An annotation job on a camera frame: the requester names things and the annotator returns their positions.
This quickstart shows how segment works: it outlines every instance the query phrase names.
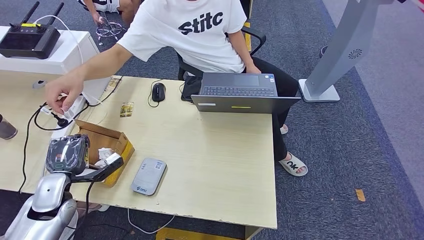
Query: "white slide sandal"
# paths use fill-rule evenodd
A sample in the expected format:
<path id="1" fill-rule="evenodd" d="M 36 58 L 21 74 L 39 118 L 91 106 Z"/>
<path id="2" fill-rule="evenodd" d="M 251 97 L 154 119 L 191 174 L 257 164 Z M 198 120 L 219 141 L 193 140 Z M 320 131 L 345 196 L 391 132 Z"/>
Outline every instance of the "white slide sandal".
<path id="1" fill-rule="evenodd" d="M 296 177 L 302 177 L 305 176 L 308 173 L 308 167 L 297 157 L 295 157 L 293 154 L 291 154 L 290 152 L 288 153 L 291 155 L 291 159 L 288 161 L 278 161 L 282 167 L 291 175 L 296 176 Z M 301 167 L 305 167 L 306 170 L 304 170 L 301 173 L 296 173 L 296 171 L 298 169 L 300 169 Z"/>
<path id="2" fill-rule="evenodd" d="M 289 128 L 286 124 L 283 124 L 282 127 L 279 128 L 279 131 L 281 132 L 281 135 L 284 135 L 289 132 Z"/>

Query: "cup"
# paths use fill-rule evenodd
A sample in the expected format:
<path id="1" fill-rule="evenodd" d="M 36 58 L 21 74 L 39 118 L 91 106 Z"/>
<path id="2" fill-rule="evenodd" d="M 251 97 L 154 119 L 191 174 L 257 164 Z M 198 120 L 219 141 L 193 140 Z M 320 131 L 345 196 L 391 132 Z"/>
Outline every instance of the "cup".
<path id="1" fill-rule="evenodd" d="M 0 114 L 0 139 L 11 139 L 17 133 L 18 130 Z"/>

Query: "printed text on t-shirt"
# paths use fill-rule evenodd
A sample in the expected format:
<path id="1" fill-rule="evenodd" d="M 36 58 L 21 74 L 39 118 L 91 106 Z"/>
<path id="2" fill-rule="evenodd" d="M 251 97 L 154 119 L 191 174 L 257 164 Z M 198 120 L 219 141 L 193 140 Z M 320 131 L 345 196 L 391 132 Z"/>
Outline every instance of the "printed text on t-shirt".
<path id="1" fill-rule="evenodd" d="M 218 26 L 222 23 L 223 15 L 222 12 L 218 12 L 214 16 L 212 16 L 210 12 L 201 14 L 199 19 L 195 18 L 193 22 L 184 22 L 178 29 L 181 30 L 181 33 L 184 35 L 192 32 L 195 34 L 203 33 L 205 30 L 209 30 L 213 26 Z"/>

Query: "chair armrest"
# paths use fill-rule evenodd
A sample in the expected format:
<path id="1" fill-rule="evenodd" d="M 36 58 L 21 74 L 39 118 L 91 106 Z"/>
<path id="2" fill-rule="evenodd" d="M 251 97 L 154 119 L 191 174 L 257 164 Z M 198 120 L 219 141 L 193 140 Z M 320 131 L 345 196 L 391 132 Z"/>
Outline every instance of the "chair armrest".
<path id="1" fill-rule="evenodd" d="M 250 53 L 250 55 L 255 54 L 262 47 L 262 45 L 264 45 L 265 42 L 267 41 L 267 36 L 265 36 L 265 34 L 263 34 L 260 31 L 255 30 L 255 29 L 252 29 L 250 27 L 243 26 L 241 31 L 245 34 L 252 35 L 253 37 L 259 39 L 259 41 L 260 41 L 259 45 Z"/>
<path id="2" fill-rule="evenodd" d="M 181 55 L 179 55 L 178 53 L 176 55 L 178 56 L 178 65 L 179 65 L 178 79 L 179 80 L 184 80 L 183 75 L 185 72 L 189 72 L 196 77 L 203 77 L 203 72 L 201 70 L 185 63 Z"/>

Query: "human hand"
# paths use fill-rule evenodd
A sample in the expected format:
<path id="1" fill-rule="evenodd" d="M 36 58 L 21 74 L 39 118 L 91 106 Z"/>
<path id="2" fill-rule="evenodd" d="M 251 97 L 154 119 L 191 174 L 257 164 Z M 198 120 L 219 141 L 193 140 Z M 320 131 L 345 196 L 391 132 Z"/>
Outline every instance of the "human hand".
<path id="1" fill-rule="evenodd" d="M 100 16 L 100 14 L 99 14 L 98 12 L 93 13 L 91 16 L 92 16 L 92 18 L 93 18 L 93 20 L 94 20 L 94 23 L 95 23 L 97 26 L 102 25 L 102 24 L 104 24 L 104 23 L 105 23 L 105 22 L 103 21 L 103 17 L 101 17 L 101 16 Z"/>
<path id="2" fill-rule="evenodd" d="M 247 74 L 261 74 L 262 72 L 254 64 L 251 64 L 251 65 L 246 66 L 246 73 Z"/>
<path id="3" fill-rule="evenodd" d="M 74 104 L 84 88 L 84 78 L 77 72 L 70 72 L 45 85 L 46 103 L 59 114 L 64 114 Z M 58 99 L 61 94 L 66 97 Z"/>

